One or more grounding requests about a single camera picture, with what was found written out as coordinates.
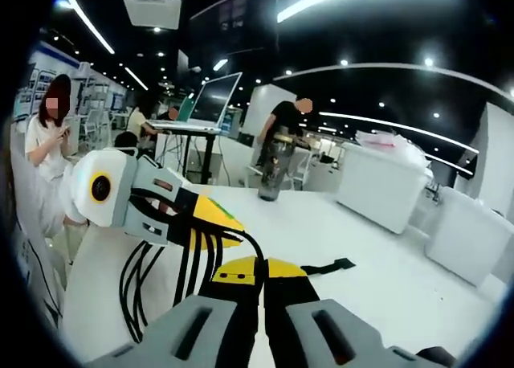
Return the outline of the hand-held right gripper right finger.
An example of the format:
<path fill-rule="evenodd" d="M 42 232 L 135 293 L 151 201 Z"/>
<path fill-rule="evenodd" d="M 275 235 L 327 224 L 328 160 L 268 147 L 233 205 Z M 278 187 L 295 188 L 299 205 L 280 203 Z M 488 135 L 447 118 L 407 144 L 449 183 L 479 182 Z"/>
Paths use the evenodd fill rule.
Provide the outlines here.
<path fill-rule="evenodd" d="M 321 300 L 308 275 L 267 260 L 265 330 L 277 367 L 440 367 L 397 346 L 333 299 Z"/>

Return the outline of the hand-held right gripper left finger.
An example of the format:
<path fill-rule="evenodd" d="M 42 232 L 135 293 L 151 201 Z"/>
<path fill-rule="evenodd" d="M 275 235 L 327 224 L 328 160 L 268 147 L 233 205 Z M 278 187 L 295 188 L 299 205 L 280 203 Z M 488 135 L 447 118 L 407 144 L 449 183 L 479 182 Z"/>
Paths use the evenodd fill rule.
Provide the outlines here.
<path fill-rule="evenodd" d="M 143 340 L 87 367 L 248 367 L 258 329 L 262 258 L 220 266 L 197 295 L 150 324 Z"/>

